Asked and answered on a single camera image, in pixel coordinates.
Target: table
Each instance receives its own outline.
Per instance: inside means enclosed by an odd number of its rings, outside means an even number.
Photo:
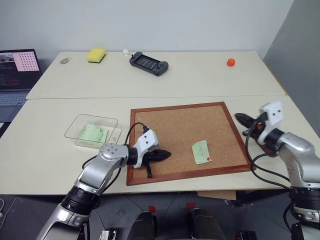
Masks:
[[[64,137],[65,131],[78,114],[111,117],[119,120],[123,132],[122,144],[129,130],[130,109],[199,104],[225,101],[231,115],[259,114],[259,107],[271,101],[282,101],[284,120],[280,129],[309,140],[320,155],[320,139],[304,116],[286,95],[271,96],[216,96],[167,98],[81,98],[28,100],[10,127],[0,138],[0,193],[19,195],[66,194],[81,172],[81,165],[97,154],[97,149],[76,146]],[[233,119],[238,131],[245,130]],[[254,143],[249,144],[253,156],[262,153]],[[264,157],[261,167],[288,175],[285,164],[278,158]],[[287,182],[257,170],[271,181]],[[111,193],[141,193],[205,190],[258,190],[276,186],[262,182],[251,172],[206,176],[166,182],[126,186],[126,168],[109,188]]]
[[[87,52],[61,52],[27,99],[169,98],[271,96],[285,92],[255,51],[146,52],[167,61],[154,76],[129,64],[122,52],[108,52],[101,63],[86,61]],[[67,64],[60,61],[69,58]],[[228,58],[235,58],[233,67]]]

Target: wooden frame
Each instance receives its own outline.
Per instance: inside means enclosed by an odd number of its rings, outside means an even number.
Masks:
[[[133,168],[133,166],[129,165],[128,169],[127,169],[127,176],[126,176],[127,186],[250,171],[251,170],[250,169],[250,161],[246,155],[245,144],[244,144],[244,142],[243,142],[243,140],[242,140],[242,138],[236,128],[236,125],[235,125],[235,123],[234,123],[234,121],[233,121],[233,119],[227,109],[227,106],[224,102],[211,102],[211,103],[190,104],[190,105],[131,109],[130,125],[132,126],[136,122],[136,113],[164,111],[164,110],[192,109],[192,108],[211,107],[211,106],[221,106],[222,107],[223,112],[226,116],[226,119],[227,119],[227,121],[232,129],[232,132],[236,138],[236,141],[241,148],[243,156],[246,160],[246,164],[218,167],[218,168],[208,168],[208,169],[201,169],[201,170],[192,170],[192,171],[185,171],[185,172],[166,173],[163,175],[158,175],[156,177],[144,178],[144,179],[134,178],[134,168]],[[133,128],[131,131],[131,134],[130,134],[129,144],[130,144],[130,146],[133,146],[134,143],[135,143],[135,129]]]

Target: sponge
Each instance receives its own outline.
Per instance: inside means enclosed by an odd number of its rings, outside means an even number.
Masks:
[[[89,63],[99,64],[101,60],[105,57],[106,50],[102,48],[93,48],[89,54],[86,56],[86,60]]]

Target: cork board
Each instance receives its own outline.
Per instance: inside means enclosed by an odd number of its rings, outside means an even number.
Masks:
[[[156,148],[171,156],[150,164],[152,178],[147,178],[144,166],[128,166],[128,186],[250,171],[244,142],[224,102],[132,109],[130,125],[135,122],[154,130]],[[131,147],[142,134],[142,127],[132,130]],[[196,164],[192,145],[202,140],[207,141],[212,161]]]

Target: clear plastic box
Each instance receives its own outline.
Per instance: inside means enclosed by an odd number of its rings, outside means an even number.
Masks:
[[[79,114],[64,136],[73,139],[75,145],[99,149],[105,143],[117,143],[121,129],[115,118]]]

